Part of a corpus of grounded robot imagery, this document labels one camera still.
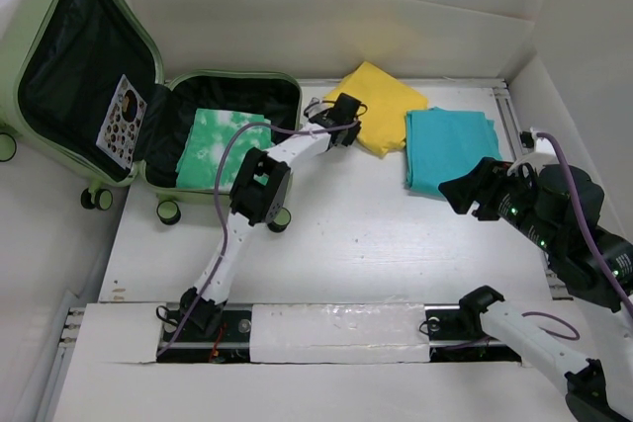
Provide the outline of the light green suitcase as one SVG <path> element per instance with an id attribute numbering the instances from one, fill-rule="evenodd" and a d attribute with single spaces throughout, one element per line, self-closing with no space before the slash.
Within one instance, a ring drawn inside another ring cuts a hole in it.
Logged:
<path id="1" fill-rule="evenodd" d="M 121 76 L 146 100 L 134 161 L 124 169 L 96 145 Z M 1 158 L 19 140 L 87 180 L 81 205 L 105 211 L 112 191 L 143 181 L 159 220 L 180 220 L 183 202 L 212 190 L 176 187 L 176 166 L 198 109 L 262 115 L 296 127 L 301 89 L 276 72 L 194 70 L 167 79 L 159 50 L 125 0 L 21 0 L 1 41 Z"/>

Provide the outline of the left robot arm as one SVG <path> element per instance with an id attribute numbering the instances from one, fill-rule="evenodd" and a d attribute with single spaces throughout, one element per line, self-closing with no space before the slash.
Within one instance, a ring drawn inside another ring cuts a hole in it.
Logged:
<path id="1" fill-rule="evenodd" d="M 241 127 L 228 143 L 248 131 L 267 128 L 285 139 L 267 149 L 249 149 L 241 162 L 228 194 L 227 213 L 219 214 L 222 240 L 196 283 L 182 294 L 176 331 L 191 331 L 199 339 L 210 339 L 220 330 L 233 279 L 252 232 L 272 223 L 280 214 L 297 165 L 336 146 L 349 146 L 361 130 L 360 116 L 367 107 L 345 93 L 318 112 L 308 115 L 298 130 L 264 122 Z"/>

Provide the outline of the teal cloth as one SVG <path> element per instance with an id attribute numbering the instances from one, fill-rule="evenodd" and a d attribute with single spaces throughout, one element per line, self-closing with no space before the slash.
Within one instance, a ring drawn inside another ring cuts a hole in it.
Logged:
<path id="1" fill-rule="evenodd" d="M 482 112 L 432 108 L 409 111 L 406 183 L 416 194 L 439 197 L 439 185 L 460 178 L 485 157 L 501 159 L 495 122 Z"/>

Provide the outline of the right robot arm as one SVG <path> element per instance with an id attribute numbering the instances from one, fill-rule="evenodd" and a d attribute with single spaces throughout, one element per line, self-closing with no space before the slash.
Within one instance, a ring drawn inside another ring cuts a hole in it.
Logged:
<path id="1" fill-rule="evenodd" d="M 577 420 L 631 420 L 632 245 L 599 226 L 602 188 L 578 167 L 485 157 L 438 189 L 455 213 L 502 219 L 545 253 L 585 318 L 597 356 L 566 348 L 489 286 L 460 299 L 460 330 L 519 354 L 562 392 Z"/>

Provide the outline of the green white tie-dye cloth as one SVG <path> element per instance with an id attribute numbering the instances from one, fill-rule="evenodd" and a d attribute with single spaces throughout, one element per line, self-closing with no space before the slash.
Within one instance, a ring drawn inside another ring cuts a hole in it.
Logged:
<path id="1" fill-rule="evenodd" d="M 212 190 L 229 141 L 241 127 L 260 122 L 268 124 L 262 115 L 198 109 L 176 166 L 176 187 Z M 248 150 L 253 147 L 267 149 L 272 145 L 271 130 L 267 127 L 252 127 L 243 132 L 230 148 L 218 190 L 221 193 L 230 191 Z"/>

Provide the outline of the yellow cloth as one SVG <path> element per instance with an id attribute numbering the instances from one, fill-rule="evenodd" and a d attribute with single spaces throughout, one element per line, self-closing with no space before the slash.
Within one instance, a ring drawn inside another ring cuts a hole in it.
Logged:
<path id="1" fill-rule="evenodd" d="M 425 96 L 367 61 L 345 76 L 324 99 L 334 101 L 341 93 L 366 106 L 357 140 L 380 158 L 405 147 L 407 112 L 424 111 L 429 104 Z"/>

